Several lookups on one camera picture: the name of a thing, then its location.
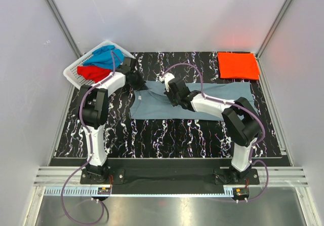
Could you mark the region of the grey blue t shirt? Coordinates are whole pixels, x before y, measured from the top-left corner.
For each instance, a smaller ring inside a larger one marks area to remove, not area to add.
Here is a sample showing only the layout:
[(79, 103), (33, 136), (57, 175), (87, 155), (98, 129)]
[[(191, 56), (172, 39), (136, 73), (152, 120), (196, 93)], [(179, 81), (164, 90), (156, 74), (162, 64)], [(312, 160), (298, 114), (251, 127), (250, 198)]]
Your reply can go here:
[[(221, 121), (205, 112), (192, 112), (183, 109), (181, 106), (172, 106), (168, 97), (164, 94), (165, 85), (161, 82), (147, 81), (147, 90), (135, 91), (135, 101), (130, 108), (131, 118), (136, 120), (205, 120)], [(204, 83), (204, 92), (216, 98), (237, 100), (240, 97), (246, 98), (252, 107), (254, 98), (251, 93), (251, 86), (248, 82), (234, 82), (229, 84)]]

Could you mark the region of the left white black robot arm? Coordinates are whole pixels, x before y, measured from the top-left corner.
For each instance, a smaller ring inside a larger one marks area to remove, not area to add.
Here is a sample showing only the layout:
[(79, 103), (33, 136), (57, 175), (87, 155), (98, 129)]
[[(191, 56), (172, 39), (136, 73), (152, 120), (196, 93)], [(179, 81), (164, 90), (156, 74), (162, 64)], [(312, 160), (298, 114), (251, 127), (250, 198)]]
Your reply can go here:
[(107, 154), (104, 148), (104, 125), (108, 119), (109, 96), (125, 85), (134, 90), (146, 87), (137, 70), (138, 60), (125, 57), (123, 63), (93, 85), (80, 87), (78, 118), (83, 126), (87, 142), (87, 161), (82, 169), (98, 183), (109, 179)]

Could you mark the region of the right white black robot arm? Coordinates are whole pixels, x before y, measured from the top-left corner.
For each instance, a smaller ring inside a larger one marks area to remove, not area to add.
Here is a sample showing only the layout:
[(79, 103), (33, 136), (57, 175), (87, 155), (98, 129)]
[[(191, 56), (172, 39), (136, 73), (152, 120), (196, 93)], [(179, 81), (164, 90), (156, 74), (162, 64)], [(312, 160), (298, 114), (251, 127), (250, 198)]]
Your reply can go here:
[(237, 100), (216, 98), (203, 90), (191, 91), (180, 78), (163, 80), (164, 94), (172, 106), (180, 106), (192, 112), (203, 112), (222, 118), (228, 135), (234, 142), (233, 156), (228, 169), (215, 171), (219, 184), (246, 183), (252, 166), (252, 151), (263, 126), (246, 98)]

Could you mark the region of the red t shirt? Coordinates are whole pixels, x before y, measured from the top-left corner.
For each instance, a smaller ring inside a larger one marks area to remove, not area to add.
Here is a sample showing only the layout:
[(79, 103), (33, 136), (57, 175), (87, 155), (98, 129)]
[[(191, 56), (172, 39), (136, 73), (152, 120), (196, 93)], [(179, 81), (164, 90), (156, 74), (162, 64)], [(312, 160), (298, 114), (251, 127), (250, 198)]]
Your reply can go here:
[(105, 79), (112, 72), (111, 69), (104, 69), (97, 66), (78, 66), (77, 74), (84, 77), (85, 80), (91, 80), (98, 83)]

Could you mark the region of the black marble pattern mat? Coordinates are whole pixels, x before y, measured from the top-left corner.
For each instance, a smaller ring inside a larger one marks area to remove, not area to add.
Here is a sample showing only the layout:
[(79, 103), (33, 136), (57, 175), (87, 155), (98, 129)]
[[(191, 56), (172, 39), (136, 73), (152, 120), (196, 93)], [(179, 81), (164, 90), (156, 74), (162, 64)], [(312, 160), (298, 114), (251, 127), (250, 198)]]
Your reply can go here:
[[(229, 84), (248, 82), (254, 106), (265, 127), (266, 136), (257, 144), (253, 157), (281, 158), (275, 129), (259, 81), (221, 79), (217, 52), (133, 52), (139, 61), (143, 77), (158, 81), (158, 75), (168, 67), (185, 62), (195, 65), (207, 83)], [(190, 66), (172, 70), (187, 83), (198, 83), (197, 71)], [(203, 120), (133, 120), (130, 107), (135, 95), (124, 86), (110, 97), (109, 115), (104, 128), (105, 152), (110, 158), (229, 158), (233, 141), (222, 121)], [(85, 158), (87, 145), (82, 125), (77, 119), (78, 89), (74, 89), (54, 158)]]

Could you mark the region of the folded orange t shirt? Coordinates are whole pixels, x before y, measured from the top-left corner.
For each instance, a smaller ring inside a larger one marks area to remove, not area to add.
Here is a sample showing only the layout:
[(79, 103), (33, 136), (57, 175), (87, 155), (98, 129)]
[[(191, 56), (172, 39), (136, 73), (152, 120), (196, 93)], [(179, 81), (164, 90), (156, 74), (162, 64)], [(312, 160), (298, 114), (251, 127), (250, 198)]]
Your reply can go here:
[(260, 71), (253, 53), (218, 52), (220, 78), (258, 80)]

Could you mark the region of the white plastic laundry basket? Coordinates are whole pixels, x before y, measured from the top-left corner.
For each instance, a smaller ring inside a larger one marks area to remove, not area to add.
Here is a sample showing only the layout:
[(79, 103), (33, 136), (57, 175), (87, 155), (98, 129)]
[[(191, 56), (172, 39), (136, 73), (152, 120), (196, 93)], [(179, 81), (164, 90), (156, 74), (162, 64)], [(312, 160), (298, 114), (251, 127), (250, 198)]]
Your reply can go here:
[(94, 81), (86, 80), (83, 76), (80, 76), (77, 73), (77, 67), (78, 66), (83, 66), (83, 63), (93, 56), (94, 51), (96, 51), (97, 49), (99, 49), (101, 47), (108, 46), (108, 45), (114, 45), (115, 48), (119, 49), (125, 57), (135, 58), (134, 55), (132, 55), (127, 50), (125, 50), (123, 47), (119, 46), (118, 44), (116, 44), (116, 43), (114, 43), (112, 41), (105, 40), (102, 43), (100, 43), (99, 45), (97, 45), (96, 47), (94, 47), (93, 49), (91, 49), (90, 51), (86, 52), (82, 57), (80, 57), (78, 60), (76, 60), (75, 62), (70, 64), (67, 68), (65, 68), (64, 71), (63, 71), (63, 75), (78, 90), (80, 89), (80, 87), (83, 84), (93, 85)]

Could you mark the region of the aluminium frame rail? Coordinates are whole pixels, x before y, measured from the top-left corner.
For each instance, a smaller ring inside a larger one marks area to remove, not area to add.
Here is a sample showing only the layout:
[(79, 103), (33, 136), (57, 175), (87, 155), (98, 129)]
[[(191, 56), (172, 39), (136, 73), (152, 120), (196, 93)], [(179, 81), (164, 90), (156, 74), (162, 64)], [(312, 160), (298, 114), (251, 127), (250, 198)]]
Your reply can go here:
[(109, 179), (95, 179), (85, 172), (72, 174), (74, 167), (40, 167), (34, 186), (44, 187), (47, 195), (107, 197), (233, 197), (238, 189), (307, 187), (299, 167), (256, 167), (246, 179), (222, 182), (224, 169), (183, 168), (159, 170), (115, 168)]

